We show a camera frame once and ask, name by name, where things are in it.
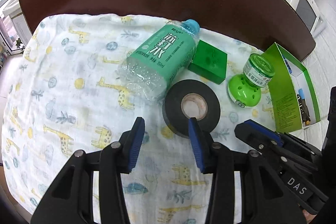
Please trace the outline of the small green box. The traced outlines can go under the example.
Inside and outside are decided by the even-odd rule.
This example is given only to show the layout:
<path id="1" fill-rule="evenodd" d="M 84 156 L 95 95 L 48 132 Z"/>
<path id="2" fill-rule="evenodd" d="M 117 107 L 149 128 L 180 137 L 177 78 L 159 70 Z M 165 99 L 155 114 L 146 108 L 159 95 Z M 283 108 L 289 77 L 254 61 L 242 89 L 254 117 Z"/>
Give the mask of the small green box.
<path id="1" fill-rule="evenodd" d="M 227 54 L 199 40 L 188 70 L 220 85 L 226 79 Z"/>

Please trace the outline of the green mosquito repellent plug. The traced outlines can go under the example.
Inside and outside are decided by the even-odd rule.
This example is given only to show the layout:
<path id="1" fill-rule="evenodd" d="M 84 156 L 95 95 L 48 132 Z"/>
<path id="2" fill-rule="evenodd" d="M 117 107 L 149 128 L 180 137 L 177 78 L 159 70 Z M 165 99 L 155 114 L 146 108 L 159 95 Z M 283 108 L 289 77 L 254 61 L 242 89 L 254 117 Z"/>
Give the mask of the green mosquito repellent plug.
<path id="1" fill-rule="evenodd" d="M 255 107 L 261 100 L 261 89 L 275 75 L 273 65 L 262 55 L 252 53 L 243 67 L 243 72 L 228 81 L 228 94 L 241 108 Z"/>

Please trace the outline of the black tape roll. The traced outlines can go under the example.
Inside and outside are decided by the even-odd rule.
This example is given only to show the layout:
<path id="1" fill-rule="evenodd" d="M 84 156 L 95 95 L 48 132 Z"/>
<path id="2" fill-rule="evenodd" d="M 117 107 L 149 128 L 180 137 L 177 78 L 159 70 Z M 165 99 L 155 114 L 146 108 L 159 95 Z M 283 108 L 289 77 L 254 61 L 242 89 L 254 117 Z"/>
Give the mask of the black tape roll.
<path id="1" fill-rule="evenodd" d="M 169 88 L 162 108 L 163 119 L 175 134 L 188 138 L 188 122 L 195 118 L 202 131 L 211 133 L 221 117 L 216 94 L 197 80 L 183 80 Z"/>

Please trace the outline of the blue plastic box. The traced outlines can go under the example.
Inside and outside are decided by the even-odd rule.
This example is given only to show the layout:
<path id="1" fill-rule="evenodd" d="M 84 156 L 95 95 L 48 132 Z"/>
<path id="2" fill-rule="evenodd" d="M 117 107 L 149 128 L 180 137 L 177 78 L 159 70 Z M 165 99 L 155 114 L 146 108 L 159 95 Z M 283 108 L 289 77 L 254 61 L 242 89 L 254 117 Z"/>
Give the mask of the blue plastic box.
<path id="1" fill-rule="evenodd" d="M 284 56 L 282 56 L 282 58 L 283 58 L 283 60 L 284 60 L 284 62 L 285 62 L 285 65 L 286 65 L 286 67 L 287 67 L 287 69 L 288 69 L 289 74 L 291 75 L 291 74 L 292 74 L 292 69 L 291 69 L 291 67 L 290 67 L 290 65 L 289 65 L 289 63 L 288 63 L 288 61 L 287 61 L 287 59 L 286 59 Z"/>

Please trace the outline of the green label water bottle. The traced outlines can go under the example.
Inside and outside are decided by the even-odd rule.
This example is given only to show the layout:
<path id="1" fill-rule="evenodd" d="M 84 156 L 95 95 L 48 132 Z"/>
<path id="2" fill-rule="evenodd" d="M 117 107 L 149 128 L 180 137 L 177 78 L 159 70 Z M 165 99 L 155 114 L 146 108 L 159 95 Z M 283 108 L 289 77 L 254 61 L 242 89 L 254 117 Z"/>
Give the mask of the green label water bottle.
<path id="1" fill-rule="evenodd" d="M 118 67 L 124 87 L 148 101 L 162 98 L 175 76 L 189 66 L 199 42 L 196 20 L 171 20 Z"/>

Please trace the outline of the black marker pen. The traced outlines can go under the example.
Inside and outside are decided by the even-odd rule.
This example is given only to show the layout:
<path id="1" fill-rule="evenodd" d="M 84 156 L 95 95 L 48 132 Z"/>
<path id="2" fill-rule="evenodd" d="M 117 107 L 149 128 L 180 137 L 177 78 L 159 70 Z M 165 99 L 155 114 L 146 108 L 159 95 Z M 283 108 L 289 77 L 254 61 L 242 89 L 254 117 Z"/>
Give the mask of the black marker pen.
<path id="1" fill-rule="evenodd" d="M 304 92 L 301 88 L 298 90 L 297 100 L 298 100 L 299 110 L 300 110 L 300 113 L 301 113 L 302 124 L 304 126 L 308 126 L 308 125 L 310 125 L 310 122 L 311 122 L 310 114 L 309 114 L 309 109 L 308 109 L 308 107 L 306 105 L 306 102 L 305 102 Z"/>

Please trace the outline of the giraffe print cloth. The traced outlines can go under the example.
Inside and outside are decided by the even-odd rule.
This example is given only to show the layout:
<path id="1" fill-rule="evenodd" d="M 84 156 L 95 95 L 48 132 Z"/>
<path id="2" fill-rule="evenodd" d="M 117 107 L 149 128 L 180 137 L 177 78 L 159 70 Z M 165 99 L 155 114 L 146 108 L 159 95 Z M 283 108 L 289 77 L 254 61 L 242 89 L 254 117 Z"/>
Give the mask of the giraffe print cloth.
<path id="1" fill-rule="evenodd" d="M 276 131 L 268 85 L 255 107 L 241 108 L 228 94 L 228 81 L 243 72 L 255 47 L 201 29 L 199 40 L 227 54 L 226 79 L 215 84 L 188 67 L 164 96 L 148 101 L 123 86 L 119 65 L 170 20 L 144 15 L 54 15 L 44 18 L 14 71 L 2 125 L 2 159 L 11 195 L 33 214 L 75 151 L 101 151 L 141 117 L 145 133 L 130 174 L 122 176 L 131 223 L 203 223 L 213 177 L 198 169 L 190 139 L 173 133 L 162 114 L 174 84 L 197 80 L 220 103 L 220 120 L 210 133 L 233 151 L 249 145 L 234 133 L 252 119 Z"/>

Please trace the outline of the green cardboard box tray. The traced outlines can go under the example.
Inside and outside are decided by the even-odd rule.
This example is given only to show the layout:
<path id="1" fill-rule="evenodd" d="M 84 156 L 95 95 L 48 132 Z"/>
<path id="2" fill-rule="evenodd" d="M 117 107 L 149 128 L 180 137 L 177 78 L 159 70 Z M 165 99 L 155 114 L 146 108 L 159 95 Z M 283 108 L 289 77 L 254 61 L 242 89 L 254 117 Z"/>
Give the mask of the green cardboard box tray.
<path id="1" fill-rule="evenodd" d="M 272 100 L 276 131 L 290 133 L 320 122 L 317 96 L 306 67 L 277 43 L 273 43 L 262 55 L 275 69 L 275 75 L 268 83 L 268 89 Z M 292 69 L 291 75 L 282 56 L 287 59 Z M 309 109 L 311 122 L 308 126 L 304 126 L 301 120 L 297 100 L 300 88 L 304 92 L 305 102 Z"/>

